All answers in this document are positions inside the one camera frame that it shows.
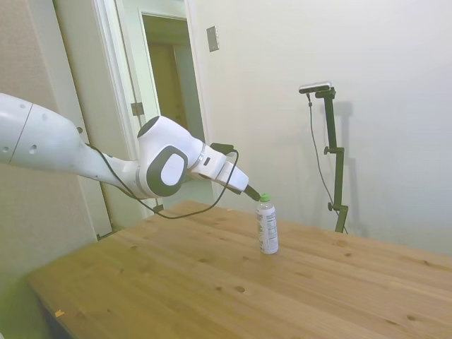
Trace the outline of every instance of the black metal stand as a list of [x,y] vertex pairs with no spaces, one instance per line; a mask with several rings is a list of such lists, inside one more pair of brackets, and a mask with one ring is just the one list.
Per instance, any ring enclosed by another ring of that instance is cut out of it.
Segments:
[[344,177],[344,147],[338,147],[336,143],[336,128],[334,123],[333,99],[336,91],[334,87],[329,90],[316,93],[317,98],[323,98],[325,102],[326,128],[328,131],[328,144],[323,154],[336,154],[335,179],[334,179],[334,200],[333,204],[328,203],[329,210],[339,212],[338,221],[336,222],[335,232],[344,232],[345,219],[347,218],[348,206],[342,204],[342,188]]

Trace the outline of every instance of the black cable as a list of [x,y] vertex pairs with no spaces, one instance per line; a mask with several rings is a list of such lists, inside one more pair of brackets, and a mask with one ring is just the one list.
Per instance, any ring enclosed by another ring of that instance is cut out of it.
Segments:
[[[314,128],[312,126],[312,102],[311,102],[311,97],[309,96],[309,93],[307,93],[306,96],[308,97],[308,101],[309,101],[309,115],[311,116],[311,135],[312,135],[312,142],[314,143],[314,150],[316,151],[317,168],[319,169],[319,174],[320,174],[320,178],[322,179],[323,187],[325,187],[326,193],[328,193],[328,196],[330,197],[331,205],[333,205],[334,204],[333,198],[331,197],[330,190],[326,186],[325,179],[323,178],[323,173],[322,173],[322,170],[320,168],[319,152],[317,150],[316,139],[314,138]],[[344,225],[344,230],[345,230],[345,233],[348,234],[348,231],[347,231],[347,228],[345,227],[345,225]]]
[[237,162],[239,161],[239,151],[238,150],[232,150],[233,153],[235,153],[237,156],[235,158],[234,161],[234,165],[232,166],[231,172],[229,174],[229,177],[227,178],[226,181],[226,185],[224,185],[223,190],[221,191],[220,195],[218,196],[217,200],[210,205],[209,207],[203,209],[203,210],[198,210],[196,212],[192,212],[192,213],[188,213],[185,215],[178,215],[176,217],[170,217],[168,215],[164,215],[161,214],[160,212],[157,212],[156,210],[154,210],[152,207],[146,205],[144,202],[142,202],[139,198],[137,198],[137,196],[132,192],[132,190],[125,185],[125,183],[121,180],[121,178],[119,178],[118,174],[116,174],[116,172],[112,169],[112,166],[108,163],[107,158],[105,157],[104,153],[102,153],[100,150],[98,150],[95,146],[90,145],[89,143],[87,143],[86,145],[88,145],[89,147],[91,147],[93,150],[95,150],[96,152],[99,153],[99,155],[101,156],[101,158],[104,160],[106,166],[108,167],[108,169],[110,170],[110,172],[113,174],[113,176],[121,183],[122,186],[124,186],[124,188],[127,190],[127,192],[130,194],[130,197],[132,197],[133,199],[137,200],[141,205],[143,205],[144,207],[146,207],[148,210],[151,210],[154,212],[154,214],[159,215],[162,218],[165,219],[170,219],[170,220],[174,220],[174,219],[181,219],[181,218],[186,218],[186,217],[191,217],[192,215],[196,215],[196,214],[200,214],[200,213],[204,213],[207,212],[208,210],[214,208],[218,202],[220,202],[220,199],[223,197],[223,194],[226,191],[227,185],[229,184],[229,181],[231,180],[232,177],[232,173],[234,172],[235,167],[237,166]]

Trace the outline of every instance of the floor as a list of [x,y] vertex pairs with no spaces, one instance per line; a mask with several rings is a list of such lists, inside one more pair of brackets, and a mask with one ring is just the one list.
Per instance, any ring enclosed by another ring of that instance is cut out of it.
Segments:
[[163,198],[163,206],[165,208],[171,208],[186,200],[192,200],[198,203],[213,203],[211,182],[208,180],[191,180],[185,182],[175,195]]

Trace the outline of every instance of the light switch plate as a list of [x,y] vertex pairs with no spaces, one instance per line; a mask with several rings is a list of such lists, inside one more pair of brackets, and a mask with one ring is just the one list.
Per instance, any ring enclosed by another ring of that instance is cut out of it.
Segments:
[[207,41],[209,43],[209,50],[211,52],[218,51],[220,46],[218,44],[217,26],[212,26],[207,29]]

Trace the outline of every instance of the bottle label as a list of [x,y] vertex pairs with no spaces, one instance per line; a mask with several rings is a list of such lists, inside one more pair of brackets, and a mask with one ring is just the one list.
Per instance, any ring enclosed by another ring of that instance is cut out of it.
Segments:
[[275,253],[278,250],[278,231],[276,228],[276,210],[256,209],[258,220],[258,235],[261,250],[264,253]]

